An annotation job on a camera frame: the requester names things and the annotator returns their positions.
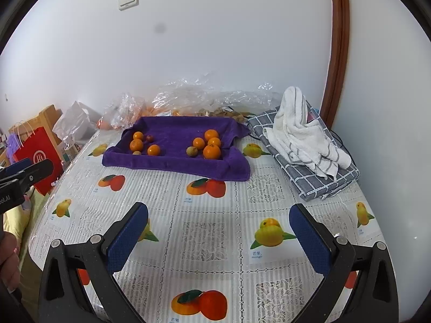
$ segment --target red shopping bag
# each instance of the red shopping bag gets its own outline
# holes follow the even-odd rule
[[[34,185],[37,191],[43,195],[51,190],[51,183],[63,172],[57,150],[55,150],[43,127],[38,127],[33,131],[33,134],[22,143],[22,147],[15,152],[14,157],[17,161],[30,158],[33,164],[45,159],[49,159],[53,162],[53,173]]]

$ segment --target gray checkered cloth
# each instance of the gray checkered cloth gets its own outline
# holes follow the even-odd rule
[[[311,108],[308,102],[307,108],[309,117],[311,116],[312,119],[317,119],[320,125],[322,125],[325,134],[335,145],[337,145],[325,123],[322,121],[316,111]],[[346,188],[350,183],[358,179],[359,170],[353,163],[350,164],[346,170],[341,169],[340,167],[338,168],[337,182],[334,182],[331,177],[325,179],[323,177],[317,176],[304,165],[291,165],[288,163],[286,159],[284,159],[281,154],[269,144],[269,141],[263,134],[264,127],[272,127],[274,124],[275,114],[277,114],[277,110],[265,111],[262,114],[249,117],[248,124],[250,128],[257,134],[259,139],[264,143],[275,160],[280,164],[281,168],[288,175],[292,185],[297,190],[299,196],[302,199],[307,202],[317,197],[322,199],[325,199],[326,197],[332,197],[342,189]]]

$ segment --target finger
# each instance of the finger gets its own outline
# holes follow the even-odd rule
[[[0,241],[0,265],[14,253],[18,246],[15,236],[12,233],[4,232],[4,237]]]
[[[20,279],[21,279],[21,274],[19,272],[19,269],[17,268],[15,273],[9,279],[8,283],[5,284],[10,292],[14,291],[16,288],[19,287]]]
[[[19,258],[16,254],[8,257],[0,269],[0,278],[7,285],[14,273],[18,271]]]

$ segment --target logo on red bag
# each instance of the logo on red bag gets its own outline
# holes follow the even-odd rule
[[[33,163],[36,164],[42,160],[45,160],[47,156],[44,151],[36,151],[33,155]]]

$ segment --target white wall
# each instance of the white wall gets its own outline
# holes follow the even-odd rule
[[[351,13],[333,130],[387,241],[404,320],[431,289],[431,43],[400,0],[351,0]]]
[[[39,0],[0,56],[0,127],[208,71],[229,88],[300,86],[318,107],[330,42],[331,0]]]

